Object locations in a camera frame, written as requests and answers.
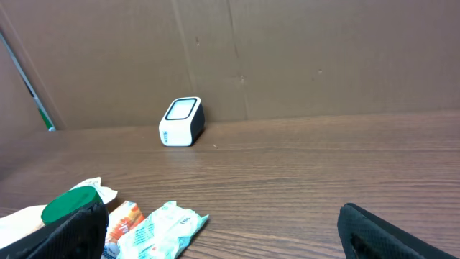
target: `green cap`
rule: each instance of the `green cap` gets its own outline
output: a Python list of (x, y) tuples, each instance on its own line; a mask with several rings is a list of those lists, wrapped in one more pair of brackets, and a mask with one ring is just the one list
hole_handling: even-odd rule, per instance
[(42, 221), (45, 225), (51, 224), (91, 202), (102, 203), (101, 197), (94, 187), (83, 186), (75, 188), (51, 201), (43, 209)]

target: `brown wall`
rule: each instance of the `brown wall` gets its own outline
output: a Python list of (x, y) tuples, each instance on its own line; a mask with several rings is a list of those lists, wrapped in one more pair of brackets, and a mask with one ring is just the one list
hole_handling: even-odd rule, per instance
[(0, 41), (0, 145), (32, 132), (46, 130), (6, 47)]
[(460, 108), (457, 0), (0, 0), (60, 129)]

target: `wooden tabletop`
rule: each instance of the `wooden tabletop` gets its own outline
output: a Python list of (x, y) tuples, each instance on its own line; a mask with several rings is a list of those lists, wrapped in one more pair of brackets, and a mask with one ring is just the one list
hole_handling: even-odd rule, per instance
[(101, 176), (145, 215), (210, 214), (183, 258), (343, 258), (353, 202), (460, 257), (460, 112), (211, 123), (193, 147), (156, 127), (43, 132), (0, 147), (0, 216)]

